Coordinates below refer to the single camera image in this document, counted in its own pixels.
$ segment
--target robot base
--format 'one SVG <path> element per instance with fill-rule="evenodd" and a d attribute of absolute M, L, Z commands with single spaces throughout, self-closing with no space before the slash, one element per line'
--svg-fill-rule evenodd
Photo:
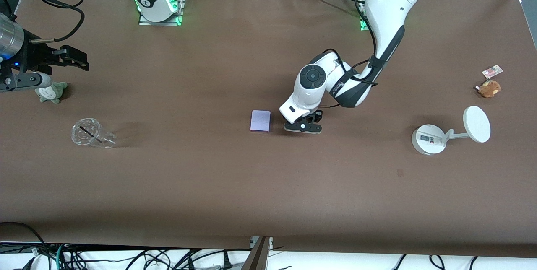
<path fill-rule="evenodd" d="M 138 25 L 140 26 L 180 26 L 182 24 L 182 13 L 185 9 L 185 0 L 171 0 L 171 7 L 177 8 L 177 11 L 174 12 L 169 18 L 161 22 L 153 22 L 147 20 L 142 14 L 140 14 L 140 19 L 138 20 Z"/>
<path fill-rule="evenodd" d="M 323 111 L 316 111 L 313 114 L 302 117 L 295 123 L 286 122 L 284 124 L 284 130 L 295 132 L 306 132 L 309 134 L 320 134 L 322 127 L 316 125 L 323 118 Z"/>
<path fill-rule="evenodd" d="M 436 125 L 422 125 L 412 134 L 412 144 L 423 155 L 436 155 L 446 148 L 447 143 L 442 142 L 444 135 Z"/>

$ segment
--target stuffed toy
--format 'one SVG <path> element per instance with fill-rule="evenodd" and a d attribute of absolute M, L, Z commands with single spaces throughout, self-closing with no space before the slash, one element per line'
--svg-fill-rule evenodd
<path fill-rule="evenodd" d="M 61 83 L 52 82 L 52 86 L 36 88 L 35 92 L 39 96 L 40 102 L 52 101 L 54 104 L 60 103 L 60 97 L 63 94 L 63 89 L 67 87 L 67 83 L 63 81 Z"/>
<path fill-rule="evenodd" d="M 481 86 L 476 86 L 477 92 L 485 98 L 494 97 L 499 91 L 502 90 L 500 84 L 496 81 L 485 81 Z"/>

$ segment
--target green plush toy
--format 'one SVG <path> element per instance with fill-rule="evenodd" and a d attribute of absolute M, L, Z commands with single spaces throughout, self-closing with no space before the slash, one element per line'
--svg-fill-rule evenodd
<path fill-rule="evenodd" d="M 63 81 L 61 83 L 52 82 L 50 87 L 36 88 L 35 92 L 39 96 L 40 102 L 46 102 L 48 100 L 52 101 L 55 104 L 60 103 L 60 97 L 63 94 L 63 89 L 67 87 L 67 83 Z"/>

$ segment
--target brown plush toy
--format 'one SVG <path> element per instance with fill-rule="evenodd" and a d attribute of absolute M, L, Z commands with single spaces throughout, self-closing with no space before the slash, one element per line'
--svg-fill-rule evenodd
<path fill-rule="evenodd" d="M 477 92 L 485 98 L 494 97 L 495 94 L 502 90 L 500 84 L 493 80 L 485 81 L 481 86 L 478 86 L 476 88 Z"/>

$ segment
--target green led light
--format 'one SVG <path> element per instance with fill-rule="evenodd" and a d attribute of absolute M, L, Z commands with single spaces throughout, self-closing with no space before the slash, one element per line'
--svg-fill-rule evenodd
<path fill-rule="evenodd" d="M 362 30 L 362 31 L 369 30 L 368 24 L 366 24 L 366 22 L 364 22 L 364 20 L 360 20 L 360 30 Z"/>
<path fill-rule="evenodd" d="M 166 0 L 166 3 L 168 4 L 169 10 L 172 11 L 172 12 L 174 12 L 174 11 L 175 11 L 174 8 L 177 8 L 177 6 L 176 6 L 176 5 L 173 5 L 173 6 L 172 6 L 172 5 L 171 5 L 172 2 L 173 2 L 173 0 Z"/>

